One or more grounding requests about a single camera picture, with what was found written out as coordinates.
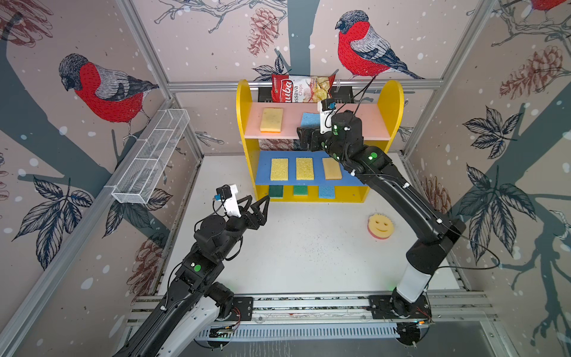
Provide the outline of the blue sponge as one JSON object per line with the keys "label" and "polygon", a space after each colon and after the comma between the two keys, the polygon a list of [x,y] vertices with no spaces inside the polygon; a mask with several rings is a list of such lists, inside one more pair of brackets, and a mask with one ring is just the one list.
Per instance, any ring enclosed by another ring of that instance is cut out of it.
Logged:
{"label": "blue sponge", "polygon": [[303,113],[300,123],[301,128],[315,128],[321,125],[320,115],[317,113]]}
{"label": "blue sponge", "polygon": [[320,186],[318,188],[318,198],[319,199],[335,199],[335,187],[334,186]]}

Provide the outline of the dark green sponge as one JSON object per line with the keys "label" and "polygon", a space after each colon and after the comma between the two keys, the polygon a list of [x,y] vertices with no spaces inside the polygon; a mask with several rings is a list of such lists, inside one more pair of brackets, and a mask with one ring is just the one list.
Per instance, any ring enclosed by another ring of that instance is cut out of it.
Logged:
{"label": "dark green sponge", "polygon": [[284,186],[282,185],[269,186],[269,196],[271,199],[282,199],[283,195],[284,195]]}

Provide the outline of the tan sponge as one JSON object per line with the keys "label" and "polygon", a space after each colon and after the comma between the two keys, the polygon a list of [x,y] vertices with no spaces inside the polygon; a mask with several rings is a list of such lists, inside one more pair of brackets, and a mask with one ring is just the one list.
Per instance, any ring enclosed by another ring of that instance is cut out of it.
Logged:
{"label": "tan sponge", "polygon": [[260,122],[260,132],[276,132],[282,131],[283,109],[282,108],[264,108]]}

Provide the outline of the orange yellow sponge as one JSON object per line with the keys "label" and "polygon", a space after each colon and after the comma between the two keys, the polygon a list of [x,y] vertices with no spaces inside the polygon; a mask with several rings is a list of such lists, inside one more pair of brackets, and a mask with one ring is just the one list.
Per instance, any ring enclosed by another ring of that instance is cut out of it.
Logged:
{"label": "orange yellow sponge", "polygon": [[323,158],[324,177],[328,181],[341,180],[343,178],[341,166],[333,158]]}

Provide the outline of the light green sponge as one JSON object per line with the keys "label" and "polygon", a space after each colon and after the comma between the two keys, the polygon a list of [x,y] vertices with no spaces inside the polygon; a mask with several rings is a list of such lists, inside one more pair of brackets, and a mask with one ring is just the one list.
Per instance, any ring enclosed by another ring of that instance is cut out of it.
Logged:
{"label": "light green sponge", "polygon": [[294,196],[308,196],[309,189],[307,186],[304,185],[295,185],[293,187],[293,195]]}

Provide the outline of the round smiley face sponge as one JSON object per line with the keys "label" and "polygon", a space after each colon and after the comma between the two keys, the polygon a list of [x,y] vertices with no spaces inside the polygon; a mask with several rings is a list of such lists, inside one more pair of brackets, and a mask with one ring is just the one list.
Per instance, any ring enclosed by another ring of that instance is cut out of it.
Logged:
{"label": "round smiley face sponge", "polygon": [[367,230],[373,238],[388,239],[395,232],[395,226],[385,215],[373,214],[369,217]]}

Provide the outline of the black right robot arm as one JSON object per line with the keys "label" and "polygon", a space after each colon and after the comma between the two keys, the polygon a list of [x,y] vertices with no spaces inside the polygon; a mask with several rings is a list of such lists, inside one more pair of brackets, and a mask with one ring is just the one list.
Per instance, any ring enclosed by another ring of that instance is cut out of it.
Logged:
{"label": "black right robot arm", "polygon": [[318,103],[318,112],[325,128],[297,128],[301,147],[327,153],[384,197],[416,234],[417,241],[406,254],[404,275],[390,299],[393,313],[407,317],[465,226],[453,223],[410,186],[382,149],[364,143],[362,121],[355,111],[339,112],[333,99],[325,99]]}

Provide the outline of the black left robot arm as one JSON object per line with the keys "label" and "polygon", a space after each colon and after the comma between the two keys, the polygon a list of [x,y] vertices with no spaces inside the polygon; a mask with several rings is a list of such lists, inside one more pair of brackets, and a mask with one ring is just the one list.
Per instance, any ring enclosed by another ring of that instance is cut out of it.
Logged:
{"label": "black left robot arm", "polygon": [[238,214],[211,215],[199,220],[195,243],[170,279],[164,297],[117,356],[171,356],[182,351],[217,319],[242,318],[233,305],[234,294],[218,282],[233,248],[241,248],[247,230],[268,219],[269,196],[254,202],[239,199]]}

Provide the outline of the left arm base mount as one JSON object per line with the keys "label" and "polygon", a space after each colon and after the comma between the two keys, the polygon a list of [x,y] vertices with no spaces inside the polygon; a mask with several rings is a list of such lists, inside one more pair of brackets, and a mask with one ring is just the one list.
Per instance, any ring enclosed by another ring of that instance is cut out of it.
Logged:
{"label": "left arm base mount", "polygon": [[212,285],[207,296],[214,300],[219,308],[217,321],[251,321],[254,312],[253,297],[236,296],[234,292],[220,283]]}

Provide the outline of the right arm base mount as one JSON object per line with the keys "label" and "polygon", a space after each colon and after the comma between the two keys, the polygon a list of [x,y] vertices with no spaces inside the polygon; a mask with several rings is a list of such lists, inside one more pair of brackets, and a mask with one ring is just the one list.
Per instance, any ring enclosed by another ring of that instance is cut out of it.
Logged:
{"label": "right arm base mount", "polygon": [[392,319],[431,319],[432,312],[429,301],[425,295],[421,295],[414,303],[409,303],[401,297],[392,295],[370,295],[368,298],[374,320]]}

